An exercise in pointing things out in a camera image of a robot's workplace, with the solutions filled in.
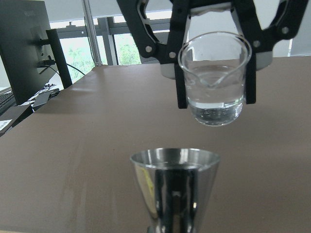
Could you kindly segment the aluminium frame post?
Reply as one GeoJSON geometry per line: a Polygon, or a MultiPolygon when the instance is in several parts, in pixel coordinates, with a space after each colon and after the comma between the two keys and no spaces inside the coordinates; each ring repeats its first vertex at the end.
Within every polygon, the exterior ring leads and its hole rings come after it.
{"type": "Polygon", "coordinates": [[[100,56],[94,21],[91,13],[90,2],[88,0],[82,0],[82,8],[84,12],[85,26],[87,36],[90,42],[93,62],[96,67],[99,67],[102,65],[102,60],[100,56]]]}

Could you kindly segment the steel jigger measuring cup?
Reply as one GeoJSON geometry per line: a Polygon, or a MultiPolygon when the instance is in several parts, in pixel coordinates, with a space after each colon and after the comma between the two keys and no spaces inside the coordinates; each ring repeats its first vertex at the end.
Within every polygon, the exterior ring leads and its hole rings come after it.
{"type": "Polygon", "coordinates": [[[193,148],[157,148],[130,160],[151,221],[147,232],[199,232],[220,156],[193,148]]]}

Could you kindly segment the black keyboard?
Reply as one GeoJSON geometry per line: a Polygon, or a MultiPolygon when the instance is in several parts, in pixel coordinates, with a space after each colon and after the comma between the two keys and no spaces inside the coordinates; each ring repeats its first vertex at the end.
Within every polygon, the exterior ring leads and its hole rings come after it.
{"type": "Polygon", "coordinates": [[[12,92],[0,95],[0,114],[2,115],[9,107],[16,103],[12,92]]]}

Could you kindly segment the clear glass beaker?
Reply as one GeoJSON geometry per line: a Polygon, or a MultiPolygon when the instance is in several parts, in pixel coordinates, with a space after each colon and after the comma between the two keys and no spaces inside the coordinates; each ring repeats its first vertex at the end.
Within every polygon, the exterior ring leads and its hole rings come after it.
{"type": "Polygon", "coordinates": [[[242,112],[246,66],[252,49],[241,35],[209,32],[189,40],[179,51],[190,111],[201,124],[224,126],[242,112]]]}

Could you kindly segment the black computer monitor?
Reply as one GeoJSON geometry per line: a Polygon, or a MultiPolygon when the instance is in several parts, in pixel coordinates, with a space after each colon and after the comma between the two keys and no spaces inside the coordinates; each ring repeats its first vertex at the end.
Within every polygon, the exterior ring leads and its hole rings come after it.
{"type": "Polygon", "coordinates": [[[51,29],[44,1],[0,2],[0,55],[18,105],[59,73],[64,88],[72,85],[57,30],[51,29]]]}

